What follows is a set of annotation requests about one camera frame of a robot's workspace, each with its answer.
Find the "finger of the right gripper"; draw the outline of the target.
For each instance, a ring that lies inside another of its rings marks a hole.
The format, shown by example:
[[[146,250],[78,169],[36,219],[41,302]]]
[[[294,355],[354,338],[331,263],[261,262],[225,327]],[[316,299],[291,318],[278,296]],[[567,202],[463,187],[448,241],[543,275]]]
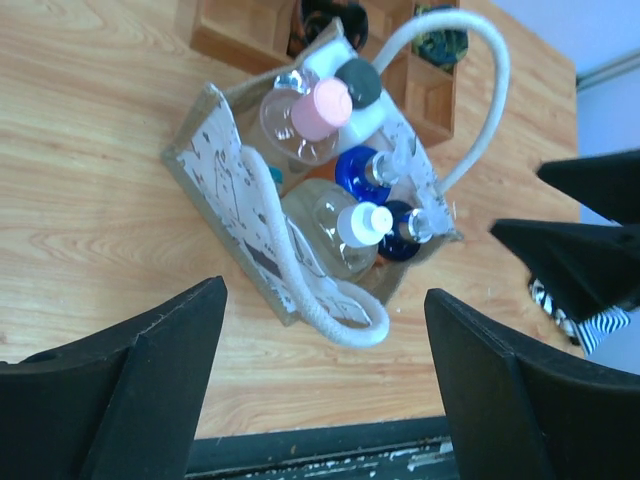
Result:
[[[490,233],[517,256],[564,312],[584,321],[639,307],[639,226],[498,219]]]
[[[542,163],[536,175],[600,216],[639,223],[639,150]]]

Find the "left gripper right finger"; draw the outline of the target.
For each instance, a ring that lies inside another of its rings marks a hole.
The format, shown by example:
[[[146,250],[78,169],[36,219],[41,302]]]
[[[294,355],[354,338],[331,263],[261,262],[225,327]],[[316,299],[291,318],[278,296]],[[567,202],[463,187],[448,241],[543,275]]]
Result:
[[[442,289],[425,318],[463,479],[636,479],[639,378],[558,350]]]

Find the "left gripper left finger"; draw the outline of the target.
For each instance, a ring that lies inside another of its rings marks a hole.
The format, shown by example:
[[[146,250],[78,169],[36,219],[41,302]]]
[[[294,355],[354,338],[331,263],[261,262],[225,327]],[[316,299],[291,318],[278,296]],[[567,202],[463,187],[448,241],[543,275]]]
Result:
[[[165,303],[1,366],[5,479],[181,479],[227,289],[206,279]]]

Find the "blue spray bottle orange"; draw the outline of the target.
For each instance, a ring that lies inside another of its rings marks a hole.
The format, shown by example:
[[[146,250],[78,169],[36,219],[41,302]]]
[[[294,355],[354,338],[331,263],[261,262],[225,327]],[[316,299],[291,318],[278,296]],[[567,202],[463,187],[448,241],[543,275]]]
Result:
[[[399,138],[391,150],[356,146],[337,159],[335,182],[358,202],[384,204],[392,187],[410,170],[410,148]]]

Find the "pink cap clear bottle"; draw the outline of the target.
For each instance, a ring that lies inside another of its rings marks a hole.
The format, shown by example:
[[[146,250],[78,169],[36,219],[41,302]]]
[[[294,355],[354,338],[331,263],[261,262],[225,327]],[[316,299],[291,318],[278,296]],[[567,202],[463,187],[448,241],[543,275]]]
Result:
[[[260,106],[259,150],[272,165],[319,166],[334,155],[339,130],[352,112],[352,99],[342,80],[321,79],[306,68],[280,74]]]

